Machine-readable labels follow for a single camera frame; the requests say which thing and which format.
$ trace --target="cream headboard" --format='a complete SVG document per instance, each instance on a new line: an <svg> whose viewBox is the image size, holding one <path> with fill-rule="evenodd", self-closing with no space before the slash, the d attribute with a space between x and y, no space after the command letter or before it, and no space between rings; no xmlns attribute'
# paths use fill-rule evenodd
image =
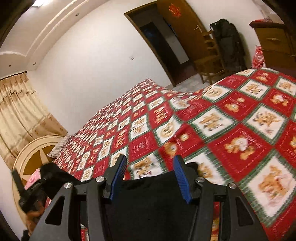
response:
<svg viewBox="0 0 296 241"><path fill-rule="evenodd" d="M53 161L52 158L46 155L61 139L62 137L58 136L40 137L30 142L21 150L21 152L17 156L13 169L17 170L24 185L29 180L31 174L33 174L37 168L40 168L42 165ZM12 191L15 205L22 221L25 224L25 213L21 210L18 204L20 195L17 191L17 187L14 181L12 181Z"/></svg>

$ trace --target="hand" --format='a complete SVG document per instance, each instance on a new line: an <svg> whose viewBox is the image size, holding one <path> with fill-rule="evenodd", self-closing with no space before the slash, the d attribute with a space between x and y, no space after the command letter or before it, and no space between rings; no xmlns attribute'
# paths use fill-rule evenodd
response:
<svg viewBox="0 0 296 241"><path fill-rule="evenodd" d="M35 223L34 219L40 217L44 211L45 208L43 207L42 203L38 201L39 210L38 211L29 211L26 213L26 226L29 231L29 235L33 233L37 223Z"/></svg>

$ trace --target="tiled floor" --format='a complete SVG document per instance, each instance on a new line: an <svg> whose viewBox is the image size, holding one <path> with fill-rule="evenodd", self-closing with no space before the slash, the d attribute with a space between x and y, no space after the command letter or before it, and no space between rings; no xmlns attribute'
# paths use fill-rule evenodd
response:
<svg viewBox="0 0 296 241"><path fill-rule="evenodd" d="M210 84L208 82L202 83L202 79L199 74L193 75L182 83L178 84L173 90L179 92L191 92L201 90Z"/></svg>

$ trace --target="bedspread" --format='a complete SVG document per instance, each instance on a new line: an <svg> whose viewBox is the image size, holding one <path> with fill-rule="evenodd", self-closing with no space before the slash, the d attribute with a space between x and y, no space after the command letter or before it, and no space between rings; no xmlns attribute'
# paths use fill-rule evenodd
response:
<svg viewBox="0 0 296 241"><path fill-rule="evenodd" d="M55 162L85 181L120 154L125 179L173 169L180 154L212 183L238 184L270 240L295 217L296 80L248 69L203 90L181 93L147 79L99 110ZM212 240L218 217L214 218Z"/></svg>

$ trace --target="recessed ceiling light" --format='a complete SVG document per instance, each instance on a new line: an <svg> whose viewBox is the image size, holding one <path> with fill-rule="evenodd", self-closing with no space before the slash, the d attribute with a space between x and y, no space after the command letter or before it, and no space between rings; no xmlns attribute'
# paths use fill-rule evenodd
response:
<svg viewBox="0 0 296 241"><path fill-rule="evenodd" d="M36 0L32 6L40 7L44 2L45 0Z"/></svg>

